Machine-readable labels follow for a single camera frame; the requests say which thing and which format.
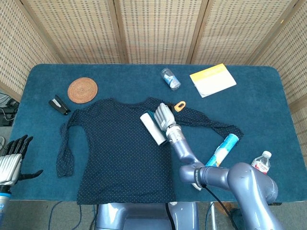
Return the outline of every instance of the black cable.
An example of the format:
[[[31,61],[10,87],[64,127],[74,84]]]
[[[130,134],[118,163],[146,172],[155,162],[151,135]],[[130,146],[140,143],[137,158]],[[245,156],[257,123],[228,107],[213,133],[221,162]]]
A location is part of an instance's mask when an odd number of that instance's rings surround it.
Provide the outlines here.
[[[212,204],[210,204],[210,206],[209,206],[209,208],[208,208],[208,210],[207,210],[206,220],[205,220],[205,230],[207,230],[207,220],[208,220],[209,211],[210,211],[212,205],[213,205],[213,202],[212,202]]]
[[[4,97],[1,97],[0,100],[2,100],[3,98],[5,98],[5,99],[4,99],[4,101],[0,102],[0,104],[5,103],[10,97],[9,96],[4,96]]]
[[[82,210],[81,210],[81,205],[79,205],[79,209],[80,209],[80,219],[79,219],[79,222],[78,224],[72,228],[72,230],[75,230],[81,223],[81,219],[82,219]]]
[[[56,203],[56,204],[52,207],[52,209],[51,209],[50,216],[49,216],[48,230],[50,230],[52,212],[53,212],[54,208],[55,208],[58,204],[60,204],[60,203],[62,203],[62,201],[59,201],[58,203]]]
[[[236,226],[234,220],[232,219],[230,213],[228,212],[227,208],[223,205],[223,203],[220,201],[220,199],[209,189],[207,188],[207,186],[204,187],[219,203],[220,205],[223,207],[223,209],[225,210],[227,216],[229,217],[229,219],[231,220],[231,223],[233,225],[233,227],[238,230],[238,227]]]
[[[92,230],[94,221],[95,221],[96,218],[97,218],[97,215],[98,215],[98,207],[99,207],[99,205],[97,205],[97,210],[96,210],[95,216],[94,216],[94,218],[93,218],[93,220],[92,220],[92,223],[91,223],[91,225],[90,225],[89,230]]]
[[[0,92],[0,94],[2,94],[2,95],[4,95],[4,96],[9,96],[9,95],[7,95],[7,94],[5,94],[5,93],[2,93],[2,92]]]
[[[11,98],[10,96],[7,96],[7,98],[6,98],[3,102],[1,102],[0,104],[5,103],[6,101],[7,101],[6,106],[5,106],[5,107],[0,107],[0,108],[2,108],[2,109],[4,109],[4,108],[18,109],[18,107],[19,107],[19,102],[16,101],[15,99]]]
[[[171,222],[172,230],[176,230],[173,217],[171,215],[171,212],[169,211],[168,203],[165,203],[165,208],[166,208],[166,213],[167,213],[167,216],[169,218],[169,221]]]

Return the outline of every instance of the orange tag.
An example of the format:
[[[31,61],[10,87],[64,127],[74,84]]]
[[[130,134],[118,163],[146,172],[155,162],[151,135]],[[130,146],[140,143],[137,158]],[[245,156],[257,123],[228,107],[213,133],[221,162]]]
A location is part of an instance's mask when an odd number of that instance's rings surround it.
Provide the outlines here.
[[[185,106],[186,106],[186,102],[181,101],[178,104],[176,104],[174,108],[177,112],[180,112]]]

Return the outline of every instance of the navy shirt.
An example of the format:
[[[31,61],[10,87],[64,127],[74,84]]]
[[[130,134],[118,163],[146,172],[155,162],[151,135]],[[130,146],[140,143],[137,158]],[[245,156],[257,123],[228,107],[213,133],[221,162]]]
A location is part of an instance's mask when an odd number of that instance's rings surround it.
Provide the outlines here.
[[[58,177],[71,176],[74,159],[68,146],[71,126],[82,126],[89,144],[89,158],[77,194],[78,204],[166,203],[175,201],[171,146],[158,146],[140,116],[155,111],[162,100],[124,104],[104,99],[74,111],[60,128],[63,139],[58,158]],[[184,108],[175,114],[179,125],[211,127],[222,137],[239,138],[239,128],[211,121],[205,114]]]

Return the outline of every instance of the round coaster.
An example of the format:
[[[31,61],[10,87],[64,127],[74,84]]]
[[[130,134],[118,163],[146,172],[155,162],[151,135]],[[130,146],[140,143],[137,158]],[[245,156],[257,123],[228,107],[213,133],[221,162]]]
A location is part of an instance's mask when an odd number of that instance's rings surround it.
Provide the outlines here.
[[[90,78],[78,78],[68,87],[67,94],[73,102],[82,104],[91,101],[97,94],[98,87]]]

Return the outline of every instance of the bottle cap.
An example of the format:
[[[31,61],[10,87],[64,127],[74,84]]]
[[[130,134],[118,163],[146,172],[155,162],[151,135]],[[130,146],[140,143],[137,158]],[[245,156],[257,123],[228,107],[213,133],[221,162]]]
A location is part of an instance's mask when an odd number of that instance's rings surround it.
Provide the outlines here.
[[[265,155],[267,158],[270,158],[272,156],[269,151],[264,151],[262,154]]]

